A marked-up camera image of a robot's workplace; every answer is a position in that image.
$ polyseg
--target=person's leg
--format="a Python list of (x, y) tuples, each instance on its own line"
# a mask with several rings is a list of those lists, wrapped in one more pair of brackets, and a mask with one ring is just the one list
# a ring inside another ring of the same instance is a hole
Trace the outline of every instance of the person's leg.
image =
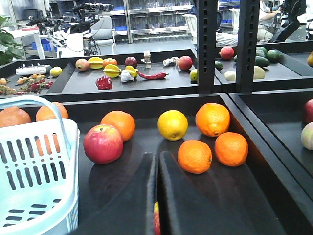
[(229, 33), (216, 33), (216, 42), (223, 46), (236, 46), (238, 42), (238, 35)]
[(269, 40), (271, 40), (273, 37), (273, 34), (263, 28), (258, 29), (258, 36), (257, 39), (259, 40), (259, 43), (268, 43)]
[(293, 32), (295, 32), (300, 26), (300, 22), (297, 19), (292, 20), (288, 26), (279, 34), (274, 41), (275, 43), (284, 42)]

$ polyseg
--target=yellow lemon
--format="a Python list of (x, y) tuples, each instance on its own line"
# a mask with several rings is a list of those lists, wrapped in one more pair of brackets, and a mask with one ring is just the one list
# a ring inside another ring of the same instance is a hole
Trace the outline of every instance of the yellow lemon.
[(61, 67), (59, 67), (59, 66), (53, 67), (53, 68), (50, 70), (50, 75), (51, 75), (52, 77), (57, 77), (57, 76), (59, 76), (61, 73), (62, 73), (62, 69), (61, 69)]
[(178, 141), (184, 137), (188, 129), (186, 116), (178, 110), (168, 110), (157, 120), (160, 134), (169, 141)]

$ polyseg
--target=fake fruit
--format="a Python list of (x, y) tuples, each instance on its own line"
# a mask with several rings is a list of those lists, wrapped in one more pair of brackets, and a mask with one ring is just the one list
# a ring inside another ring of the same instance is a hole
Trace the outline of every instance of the fake fruit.
[(260, 47), (260, 46), (257, 46), (255, 50), (262, 50), (265, 54), (268, 52), (268, 50), (266, 50), (265, 47)]
[(86, 156), (97, 164), (107, 164), (118, 159), (123, 152), (121, 133), (111, 125), (97, 125), (84, 138)]
[(189, 77), (190, 77), (191, 81), (196, 82), (197, 78), (198, 78), (198, 70), (197, 69), (191, 70)]
[(223, 60), (230, 60), (234, 56), (235, 52), (231, 47), (223, 47), (219, 54)]
[(92, 57), (88, 60), (89, 67), (98, 70), (103, 68), (103, 59), (100, 57)]
[(262, 57), (262, 56), (256, 56), (255, 57), (255, 65), (259, 66), (261, 68), (264, 68), (266, 66), (269, 66), (269, 60), (267, 58)]
[(129, 72), (129, 74), (133, 77), (133, 78), (135, 78), (135, 77), (137, 77), (137, 69), (135, 69), (133, 66), (131, 66), (131, 65), (127, 65), (126, 67), (125, 67), (125, 69)]
[(157, 120), (160, 134), (169, 141), (178, 141), (183, 138), (188, 129), (186, 116), (178, 110), (168, 110), (162, 113)]
[(266, 58), (266, 54), (262, 50), (255, 50), (255, 56), (261, 56), (263, 58)]
[(103, 59), (103, 67), (105, 67), (108, 64), (117, 65), (117, 60), (112, 58)]
[(134, 68), (137, 68), (138, 62), (135, 57), (127, 57), (125, 59), (125, 65), (126, 66), (130, 65), (130, 66), (133, 66)]
[(121, 82), (125, 83), (129, 81), (135, 81), (135, 79), (131, 76), (131, 74), (129, 73), (129, 70), (122, 70)]
[(5, 108), (0, 112), (0, 127), (15, 126), (30, 122), (31, 118), (29, 114), (17, 106)]
[(188, 55), (184, 55), (178, 59), (178, 67), (181, 70), (189, 70), (193, 65), (192, 59)]
[(156, 73), (156, 74), (148, 75), (148, 74), (143, 74), (143, 73), (137, 71), (137, 74), (140, 77), (148, 79), (148, 80), (163, 79), (163, 78), (166, 77), (166, 73), (165, 72), (159, 72), (159, 73)]
[(135, 120), (132, 115), (120, 110), (107, 113), (100, 124), (114, 126), (121, 133), (124, 142), (128, 141), (135, 132)]
[(160, 216), (159, 216), (159, 211), (158, 211), (158, 202), (155, 202), (153, 214), (154, 214), (153, 228), (154, 228), (154, 231), (155, 231), (155, 235), (161, 235)]
[(89, 69), (89, 62), (86, 59), (78, 59), (75, 63), (75, 67), (79, 71), (86, 71)]
[(108, 76), (102, 76), (97, 79), (96, 86), (98, 90), (109, 90), (113, 89), (112, 80)]
[(236, 81), (236, 72), (233, 70), (227, 71), (224, 73), (224, 78), (227, 81)]
[(313, 121), (313, 99), (307, 101), (303, 107), (303, 122), (308, 124)]
[(313, 67), (313, 51), (310, 53), (310, 55), (307, 58), (308, 65)]
[(264, 79), (265, 78), (265, 71), (259, 66), (254, 66), (254, 73), (253, 79)]
[(242, 135), (226, 132), (216, 138), (214, 150), (220, 163), (227, 166), (240, 166), (246, 161), (248, 143)]
[(221, 71), (223, 69), (223, 64), (220, 61), (214, 61), (214, 67), (218, 70)]
[[(62, 118), (69, 118), (68, 112), (62, 103), (59, 103), (59, 102), (52, 102), (52, 103), (59, 109)], [(40, 109), (36, 113), (36, 121), (44, 121), (44, 120), (50, 120), (50, 119), (55, 119), (55, 118), (56, 117), (53, 111), (47, 106), (40, 107)]]
[(269, 50), (266, 53), (267, 59), (272, 63), (277, 63), (279, 61), (279, 52), (276, 50)]
[(307, 124), (301, 132), (301, 143), (308, 150), (313, 150), (313, 122)]
[(196, 113), (196, 126), (206, 136), (217, 137), (228, 131), (230, 114), (218, 103), (206, 103)]
[(62, 68), (59, 66), (55, 66), (50, 70), (50, 75), (52, 77), (57, 77), (62, 73)]
[(115, 78), (121, 74), (122, 70), (116, 65), (108, 64), (104, 67), (103, 72), (106, 76)]
[(185, 171), (201, 174), (211, 167), (212, 151), (206, 143), (188, 140), (179, 147), (177, 160)]

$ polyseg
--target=orange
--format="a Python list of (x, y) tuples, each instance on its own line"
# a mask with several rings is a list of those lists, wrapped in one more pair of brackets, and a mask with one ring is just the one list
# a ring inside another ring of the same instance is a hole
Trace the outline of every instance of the orange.
[(31, 118), (29, 114), (17, 106), (5, 108), (0, 112), (0, 127), (15, 126), (30, 122)]
[(105, 67), (108, 64), (117, 65), (117, 60), (113, 58), (107, 58), (103, 60), (103, 67)]
[[(59, 102), (53, 102), (55, 106), (60, 110), (62, 118), (68, 118), (68, 112), (67, 109), (63, 106), (62, 103)], [(36, 113), (36, 121), (44, 121), (44, 120), (50, 120), (55, 119), (55, 115), (53, 111), (46, 107), (42, 106)]]
[(168, 110), (162, 113), (157, 120), (160, 134), (169, 141), (178, 141), (183, 138), (188, 129), (186, 116), (178, 110)]
[(229, 111), (221, 104), (206, 103), (197, 111), (196, 125), (204, 135), (217, 137), (229, 128)]
[(217, 159), (227, 166), (242, 165), (248, 155), (246, 139), (234, 132), (226, 132), (218, 136), (214, 148)]
[[(45, 140), (45, 147), (47, 149), (47, 152), (48, 152), (48, 154), (51, 154), (52, 150), (51, 150), (51, 144), (50, 144), (49, 139), (48, 139), (48, 135), (44, 135), (44, 140)], [(54, 143), (52, 143), (52, 146), (55, 148), (57, 153), (59, 153), (60, 152), (60, 146), (59, 146), (59, 142), (58, 142), (58, 138), (57, 138), (56, 134), (53, 134), (53, 141), (54, 141)], [(39, 139), (36, 140), (36, 146), (38, 149), (39, 156), (43, 156), (44, 152), (43, 152), (42, 145), (41, 145)]]
[(135, 120), (132, 115), (120, 110), (107, 113), (100, 124), (114, 126), (122, 134), (124, 142), (129, 140), (135, 132)]
[(201, 141), (185, 141), (179, 147), (177, 155), (178, 164), (190, 173), (201, 174), (211, 167), (211, 149), (206, 143)]

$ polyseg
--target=lemon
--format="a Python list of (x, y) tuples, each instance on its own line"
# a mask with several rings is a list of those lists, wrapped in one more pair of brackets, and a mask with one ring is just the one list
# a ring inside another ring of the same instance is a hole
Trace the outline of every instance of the lemon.
[(57, 76), (59, 76), (61, 73), (62, 73), (62, 68), (59, 67), (59, 66), (53, 67), (53, 68), (50, 70), (50, 75), (51, 75), (52, 77), (57, 77)]
[(236, 72), (235, 71), (227, 71), (224, 73), (224, 77), (227, 81), (236, 81)]
[(188, 129), (186, 116), (178, 110), (168, 110), (157, 120), (160, 134), (169, 141), (178, 141), (184, 137)]

